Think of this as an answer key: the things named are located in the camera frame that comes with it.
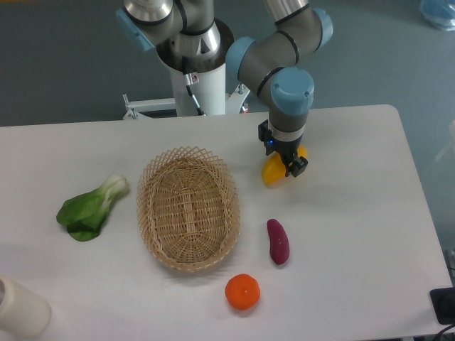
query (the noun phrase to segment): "purple sweet potato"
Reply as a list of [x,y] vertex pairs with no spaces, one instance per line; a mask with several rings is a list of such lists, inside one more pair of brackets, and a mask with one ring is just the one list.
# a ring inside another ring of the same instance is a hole
[[277,265],[284,264],[289,258],[289,240],[283,226],[276,220],[267,222],[270,238],[270,256]]

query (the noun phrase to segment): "yellow pepper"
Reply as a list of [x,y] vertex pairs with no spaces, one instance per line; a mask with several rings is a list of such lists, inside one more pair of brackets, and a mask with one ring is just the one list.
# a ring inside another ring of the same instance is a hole
[[[308,151],[305,147],[299,146],[297,149],[299,156],[308,158]],[[278,153],[273,153],[269,160],[265,163],[262,168],[262,181],[267,186],[275,184],[278,180],[286,177],[286,167],[282,163],[282,160]]]

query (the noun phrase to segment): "white table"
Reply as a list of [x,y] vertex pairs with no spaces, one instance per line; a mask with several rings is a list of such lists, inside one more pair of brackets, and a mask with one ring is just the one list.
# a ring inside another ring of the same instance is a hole
[[[47,298],[39,340],[370,340],[436,333],[429,299],[451,286],[397,111],[390,106],[310,113],[309,167],[279,189],[262,185],[257,125],[266,114],[0,129],[0,272]],[[148,252],[136,217],[146,164],[179,146],[229,165],[242,231],[222,264],[184,276]],[[55,221],[66,199],[121,173],[132,190],[97,239],[79,243]],[[291,258],[269,258],[266,221],[287,230]],[[249,314],[224,287],[254,276]],[[13,340],[0,333],[1,340]]]

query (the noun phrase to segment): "gray floor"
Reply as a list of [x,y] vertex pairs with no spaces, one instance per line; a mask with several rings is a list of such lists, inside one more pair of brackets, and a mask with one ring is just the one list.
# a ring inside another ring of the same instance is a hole
[[[0,4],[0,126],[117,120],[124,115],[124,92],[130,100],[172,97],[156,53],[137,53],[117,27],[121,4]],[[316,83],[314,107],[395,106],[422,175],[449,141],[447,126],[455,120],[455,32],[425,22],[419,0],[311,5],[327,10],[335,27],[332,41],[301,65]],[[260,0],[217,0],[215,7],[237,38],[260,40],[274,30]],[[228,90],[235,85],[229,77]],[[253,111],[267,110],[257,100],[250,104]],[[445,191],[455,188],[455,175],[446,173]],[[442,248],[455,248],[455,199],[446,200],[442,191],[427,193],[429,206]]]

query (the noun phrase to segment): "bok choy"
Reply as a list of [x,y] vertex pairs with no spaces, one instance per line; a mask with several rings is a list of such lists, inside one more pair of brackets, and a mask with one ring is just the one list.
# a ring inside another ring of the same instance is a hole
[[128,192],[124,176],[112,174],[92,192],[66,200],[57,214],[57,222],[66,226],[70,236],[86,242],[101,233],[114,201]]

